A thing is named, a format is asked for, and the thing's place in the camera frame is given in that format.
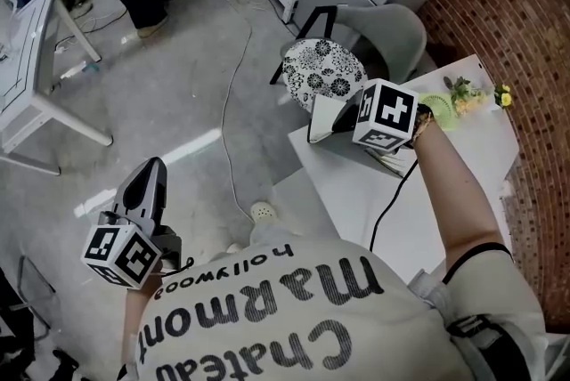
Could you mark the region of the green desk fan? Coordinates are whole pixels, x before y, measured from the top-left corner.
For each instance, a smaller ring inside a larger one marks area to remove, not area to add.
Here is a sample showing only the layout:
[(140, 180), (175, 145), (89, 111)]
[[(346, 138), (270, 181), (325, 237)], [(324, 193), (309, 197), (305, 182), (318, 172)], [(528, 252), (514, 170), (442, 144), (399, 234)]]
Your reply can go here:
[(419, 102), (431, 109), (443, 131), (450, 132), (457, 128), (458, 115), (448, 93), (421, 93)]

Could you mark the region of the person's right forearm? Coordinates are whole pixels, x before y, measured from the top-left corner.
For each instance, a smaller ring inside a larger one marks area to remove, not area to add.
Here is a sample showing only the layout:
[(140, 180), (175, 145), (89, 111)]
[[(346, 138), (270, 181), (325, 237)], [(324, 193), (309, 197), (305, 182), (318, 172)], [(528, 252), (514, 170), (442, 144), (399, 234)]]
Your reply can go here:
[(471, 248), (502, 243), (492, 207), (476, 177), (434, 121), (413, 143), (444, 246), (446, 267)]

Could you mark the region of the grey shell chair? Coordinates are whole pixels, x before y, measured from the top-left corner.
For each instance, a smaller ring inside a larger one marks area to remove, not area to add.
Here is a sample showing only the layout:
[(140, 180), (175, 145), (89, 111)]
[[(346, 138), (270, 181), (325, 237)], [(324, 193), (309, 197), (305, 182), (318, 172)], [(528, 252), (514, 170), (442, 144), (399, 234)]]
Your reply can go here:
[(412, 10), (403, 5), (317, 6), (305, 21), (295, 41), (281, 53), (281, 64), (270, 83), (274, 85), (279, 80), (283, 81), (281, 71), (284, 54), (297, 40), (327, 38), (334, 41), (332, 32), (336, 26), (349, 28), (366, 39), (386, 65), (383, 78), (398, 85), (411, 78), (427, 45), (427, 32), (423, 23)]

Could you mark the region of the black metal-frame chair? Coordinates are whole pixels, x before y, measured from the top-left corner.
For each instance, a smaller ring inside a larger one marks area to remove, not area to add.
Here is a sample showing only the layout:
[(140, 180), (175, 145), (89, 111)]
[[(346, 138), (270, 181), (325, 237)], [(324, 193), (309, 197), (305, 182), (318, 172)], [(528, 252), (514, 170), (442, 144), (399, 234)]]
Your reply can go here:
[(0, 381), (31, 381), (27, 370), (36, 361), (34, 316), (0, 267)]

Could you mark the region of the cream printed t-shirt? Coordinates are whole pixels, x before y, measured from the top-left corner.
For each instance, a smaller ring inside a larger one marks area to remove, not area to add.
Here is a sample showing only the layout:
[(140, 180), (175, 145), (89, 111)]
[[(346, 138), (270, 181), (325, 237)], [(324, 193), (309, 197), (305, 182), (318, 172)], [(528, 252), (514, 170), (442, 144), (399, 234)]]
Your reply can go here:
[(246, 249), (168, 279), (120, 381), (543, 381), (540, 305), (498, 243), (405, 282), (341, 239)]

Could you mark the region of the black-white floral cushion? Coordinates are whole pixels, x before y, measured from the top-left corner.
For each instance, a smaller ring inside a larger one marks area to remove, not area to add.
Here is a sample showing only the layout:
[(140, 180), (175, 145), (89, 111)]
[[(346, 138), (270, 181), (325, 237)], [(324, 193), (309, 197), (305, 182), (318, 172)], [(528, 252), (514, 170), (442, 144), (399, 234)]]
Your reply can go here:
[(368, 80), (353, 53), (327, 38), (297, 40), (284, 54), (281, 75), (291, 98), (307, 112), (316, 95), (348, 101)]

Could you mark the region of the white power strip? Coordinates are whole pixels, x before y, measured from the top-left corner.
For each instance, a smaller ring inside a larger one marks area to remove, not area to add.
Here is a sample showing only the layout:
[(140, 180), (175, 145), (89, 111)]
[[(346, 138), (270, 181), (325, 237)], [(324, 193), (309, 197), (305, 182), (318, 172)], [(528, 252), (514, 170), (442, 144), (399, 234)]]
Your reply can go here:
[(80, 62), (78, 65), (66, 70), (60, 75), (60, 79), (70, 79), (73, 77), (78, 77), (85, 73), (98, 72), (99, 67), (96, 63), (87, 63), (86, 61)]

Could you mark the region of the person's right cream clog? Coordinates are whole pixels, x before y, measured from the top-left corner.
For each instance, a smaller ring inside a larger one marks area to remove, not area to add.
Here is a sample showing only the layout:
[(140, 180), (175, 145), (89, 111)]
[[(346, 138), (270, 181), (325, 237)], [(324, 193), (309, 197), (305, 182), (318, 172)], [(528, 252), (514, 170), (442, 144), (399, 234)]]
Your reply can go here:
[(250, 216), (254, 225), (278, 223), (280, 221), (275, 208), (270, 203), (264, 201), (258, 201), (251, 206)]

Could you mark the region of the person's light trousers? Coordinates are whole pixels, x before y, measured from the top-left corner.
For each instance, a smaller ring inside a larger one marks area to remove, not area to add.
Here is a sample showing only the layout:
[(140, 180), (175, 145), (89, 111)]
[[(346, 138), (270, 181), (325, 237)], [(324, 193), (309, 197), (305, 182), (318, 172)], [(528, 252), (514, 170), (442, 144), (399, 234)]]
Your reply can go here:
[(293, 231), (279, 219), (263, 219), (254, 224), (249, 236), (249, 247), (276, 246), (302, 238), (303, 234)]

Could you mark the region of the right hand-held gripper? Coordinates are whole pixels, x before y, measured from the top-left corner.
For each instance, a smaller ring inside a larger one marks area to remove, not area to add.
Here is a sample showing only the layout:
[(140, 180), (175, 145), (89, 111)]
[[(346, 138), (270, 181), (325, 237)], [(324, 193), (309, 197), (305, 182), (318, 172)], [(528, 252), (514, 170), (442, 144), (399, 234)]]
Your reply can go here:
[(369, 80), (345, 102), (332, 133), (353, 132), (352, 142), (375, 150), (397, 150), (412, 137), (419, 94), (383, 79)]

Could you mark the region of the white grey-cover notebook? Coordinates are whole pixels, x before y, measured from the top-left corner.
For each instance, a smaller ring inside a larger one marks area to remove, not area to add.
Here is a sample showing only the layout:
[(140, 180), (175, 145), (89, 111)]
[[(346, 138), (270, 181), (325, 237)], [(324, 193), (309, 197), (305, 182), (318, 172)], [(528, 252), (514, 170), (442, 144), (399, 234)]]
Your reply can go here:
[(409, 159), (393, 154), (382, 154), (378, 150), (353, 143), (353, 132), (332, 133), (332, 125), (345, 101), (317, 95), (313, 100), (307, 142), (317, 149), (334, 153), (343, 159), (393, 177), (404, 178), (411, 167)]

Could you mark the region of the peach flower bouquet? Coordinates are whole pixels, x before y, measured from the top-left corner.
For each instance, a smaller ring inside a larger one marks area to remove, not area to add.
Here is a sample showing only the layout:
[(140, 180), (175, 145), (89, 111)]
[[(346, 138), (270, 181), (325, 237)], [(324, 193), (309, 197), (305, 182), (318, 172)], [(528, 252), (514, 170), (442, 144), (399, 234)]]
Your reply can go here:
[(457, 77), (454, 81), (449, 77), (444, 77), (443, 81), (450, 93), (454, 110), (459, 117), (479, 108), (488, 98), (483, 89), (473, 86), (464, 77)]

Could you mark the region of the yellow flower white pot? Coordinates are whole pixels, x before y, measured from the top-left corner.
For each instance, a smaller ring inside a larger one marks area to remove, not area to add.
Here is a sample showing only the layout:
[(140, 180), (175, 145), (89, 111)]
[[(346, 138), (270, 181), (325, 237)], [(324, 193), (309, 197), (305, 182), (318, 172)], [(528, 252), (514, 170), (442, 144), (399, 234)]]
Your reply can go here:
[(506, 109), (512, 105), (513, 99), (508, 85), (495, 86), (493, 94), (495, 104), (501, 109)]

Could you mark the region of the white long-leg table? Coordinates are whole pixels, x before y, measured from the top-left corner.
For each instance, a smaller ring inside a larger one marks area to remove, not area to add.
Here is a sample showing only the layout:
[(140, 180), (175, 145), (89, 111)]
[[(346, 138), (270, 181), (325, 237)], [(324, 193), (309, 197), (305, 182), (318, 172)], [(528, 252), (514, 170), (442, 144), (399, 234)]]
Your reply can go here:
[(16, 7), (16, 1), (0, 0), (0, 6), (12, 8), (5, 23), (10, 35), (4, 42), (8, 48), (0, 53), (0, 161), (59, 175), (58, 166), (14, 152), (47, 122), (55, 120), (105, 147), (113, 143), (110, 134), (87, 123), (49, 95), (59, 23), (69, 28), (94, 62), (102, 57), (62, 0), (30, 0), (22, 7)]

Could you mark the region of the person's left forearm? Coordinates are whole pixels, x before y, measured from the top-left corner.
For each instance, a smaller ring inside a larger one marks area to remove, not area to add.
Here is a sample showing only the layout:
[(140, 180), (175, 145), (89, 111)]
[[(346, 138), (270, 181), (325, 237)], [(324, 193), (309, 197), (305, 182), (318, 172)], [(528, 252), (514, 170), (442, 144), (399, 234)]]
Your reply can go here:
[(140, 289), (126, 291), (125, 318), (121, 348), (121, 363), (129, 364), (133, 359), (138, 329), (144, 310), (156, 290), (162, 285), (159, 273), (152, 273)]

